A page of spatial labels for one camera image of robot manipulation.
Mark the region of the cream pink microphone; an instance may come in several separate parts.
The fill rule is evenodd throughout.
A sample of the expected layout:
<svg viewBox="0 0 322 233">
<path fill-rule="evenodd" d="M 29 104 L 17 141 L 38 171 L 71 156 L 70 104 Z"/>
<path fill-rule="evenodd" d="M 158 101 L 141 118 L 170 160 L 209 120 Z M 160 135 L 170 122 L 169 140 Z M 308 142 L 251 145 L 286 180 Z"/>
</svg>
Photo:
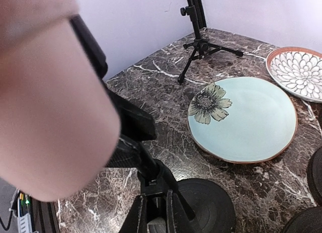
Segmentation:
<svg viewBox="0 0 322 233">
<path fill-rule="evenodd" d="M 1 177 L 40 201 L 83 189 L 120 136 L 76 14 L 76 0 L 1 0 Z"/>
</svg>

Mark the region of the black stand of cream microphone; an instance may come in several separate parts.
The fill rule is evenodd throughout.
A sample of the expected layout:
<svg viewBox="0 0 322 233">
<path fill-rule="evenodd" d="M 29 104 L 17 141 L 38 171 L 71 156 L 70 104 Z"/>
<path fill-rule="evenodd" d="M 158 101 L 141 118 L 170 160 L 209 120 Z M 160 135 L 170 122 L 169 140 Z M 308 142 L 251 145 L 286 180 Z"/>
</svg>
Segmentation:
<svg viewBox="0 0 322 233">
<path fill-rule="evenodd" d="M 236 215 L 231 198 L 214 182 L 192 178 L 177 181 L 171 170 L 152 158 L 143 142 L 156 139 L 153 117 L 106 90 L 121 118 L 121 135 L 109 168 L 135 168 L 140 181 L 140 194 L 147 197 L 147 232 L 166 232 L 167 192 L 172 190 L 195 213 L 195 232 L 234 232 Z"/>
</svg>

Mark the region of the left black frame post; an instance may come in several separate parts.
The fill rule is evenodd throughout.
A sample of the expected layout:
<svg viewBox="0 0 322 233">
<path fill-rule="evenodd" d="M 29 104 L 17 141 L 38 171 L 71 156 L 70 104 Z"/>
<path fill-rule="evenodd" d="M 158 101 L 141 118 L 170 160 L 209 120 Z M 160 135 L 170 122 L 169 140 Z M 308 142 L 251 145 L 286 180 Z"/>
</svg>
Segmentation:
<svg viewBox="0 0 322 233">
<path fill-rule="evenodd" d="M 192 0 L 192 2 L 196 8 L 199 28 L 200 29 L 206 28 L 207 25 L 206 25 L 206 19 L 205 19 L 204 9 L 202 5 L 202 0 Z"/>
</svg>

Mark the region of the light green plate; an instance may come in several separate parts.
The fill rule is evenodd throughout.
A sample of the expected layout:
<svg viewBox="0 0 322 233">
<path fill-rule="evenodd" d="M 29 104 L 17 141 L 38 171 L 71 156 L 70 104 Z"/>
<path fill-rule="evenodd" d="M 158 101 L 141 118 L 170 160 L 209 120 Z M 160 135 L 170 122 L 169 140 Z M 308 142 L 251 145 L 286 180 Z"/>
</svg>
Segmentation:
<svg viewBox="0 0 322 233">
<path fill-rule="evenodd" d="M 289 96 L 256 77 L 211 83 L 188 107 L 188 128 L 205 152 L 230 163 L 254 164 L 281 154 L 297 130 Z"/>
</svg>

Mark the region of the floral patterned bowl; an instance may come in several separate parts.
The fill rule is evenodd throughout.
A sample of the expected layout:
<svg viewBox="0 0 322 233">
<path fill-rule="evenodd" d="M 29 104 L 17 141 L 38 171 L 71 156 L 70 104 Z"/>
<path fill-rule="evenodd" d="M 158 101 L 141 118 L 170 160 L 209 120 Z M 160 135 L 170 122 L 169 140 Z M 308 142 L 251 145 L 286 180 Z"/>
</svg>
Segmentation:
<svg viewBox="0 0 322 233">
<path fill-rule="evenodd" d="M 321 53 L 302 47 L 281 47 L 266 58 L 271 78 L 303 100 L 321 103 Z"/>
</svg>

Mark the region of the tripod stand of glitter microphone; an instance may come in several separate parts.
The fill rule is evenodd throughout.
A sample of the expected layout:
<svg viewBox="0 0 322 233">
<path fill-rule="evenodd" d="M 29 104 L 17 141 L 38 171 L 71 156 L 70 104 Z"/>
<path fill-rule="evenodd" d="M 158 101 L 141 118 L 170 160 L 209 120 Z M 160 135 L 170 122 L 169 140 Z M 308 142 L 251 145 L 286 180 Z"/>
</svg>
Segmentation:
<svg viewBox="0 0 322 233">
<path fill-rule="evenodd" d="M 181 85 L 184 82 L 186 72 L 192 61 L 197 59 L 203 59 L 209 55 L 217 53 L 221 50 L 227 51 L 235 54 L 238 57 L 242 57 L 244 53 L 239 50 L 230 49 L 227 47 L 222 47 L 220 45 L 212 44 L 206 39 L 202 38 L 200 34 L 199 21 L 198 21 L 198 13 L 196 9 L 196 2 L 194 0 L 187 0 L 188 5 L 184 8 L 180 8 L 180 13 L 182 16 L 189 16 L 194 30 L 195 39 L 191 43 L 187 43 L 183 45 L 184 49 L 189 47 L 193 47 L 194 50 L 190 55 L 186 66 L 183 71 L 178 76 L 178 83 Z"/>
</svg>

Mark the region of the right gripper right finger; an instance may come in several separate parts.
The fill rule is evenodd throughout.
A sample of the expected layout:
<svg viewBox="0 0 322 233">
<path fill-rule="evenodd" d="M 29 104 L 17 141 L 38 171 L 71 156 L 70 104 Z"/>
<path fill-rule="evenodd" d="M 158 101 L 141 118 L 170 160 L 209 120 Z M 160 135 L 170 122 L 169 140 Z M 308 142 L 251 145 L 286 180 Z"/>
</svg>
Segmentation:
<svg viewBox="0 0 322 233">
<path fill-rule="evenodd" d="M 195 213 L 184 200 L 182 204 L 180 197 L 172 190 L 167 192 L 166 199 L 166 232 L 195 232 L 192 220 Z"/>
</svg>

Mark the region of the black stand of purple microphone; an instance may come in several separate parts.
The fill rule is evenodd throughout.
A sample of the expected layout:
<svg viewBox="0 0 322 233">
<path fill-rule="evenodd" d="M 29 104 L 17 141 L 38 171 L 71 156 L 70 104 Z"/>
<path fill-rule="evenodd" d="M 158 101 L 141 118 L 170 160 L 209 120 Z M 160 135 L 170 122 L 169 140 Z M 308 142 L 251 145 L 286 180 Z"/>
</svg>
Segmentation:
<svg viewBox="0 0 322 233">
<path fill-rule="evenodd" d="M 312 197 L 321 206 L 321 147 L 311 156 L 306 173 Z"/>
</svg>

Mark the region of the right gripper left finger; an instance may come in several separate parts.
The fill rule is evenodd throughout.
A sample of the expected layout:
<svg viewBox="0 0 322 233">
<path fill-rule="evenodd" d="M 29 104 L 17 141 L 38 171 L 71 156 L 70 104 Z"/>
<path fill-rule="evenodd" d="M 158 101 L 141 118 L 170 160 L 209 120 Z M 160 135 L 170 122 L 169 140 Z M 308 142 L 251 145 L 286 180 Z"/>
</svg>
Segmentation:
<svg viewBox="0 0 322 233">
<path fill-rule="evenodd" d="M 135 197 L 120 233 L 147 233 L 147 197 Z"/>
</svg>

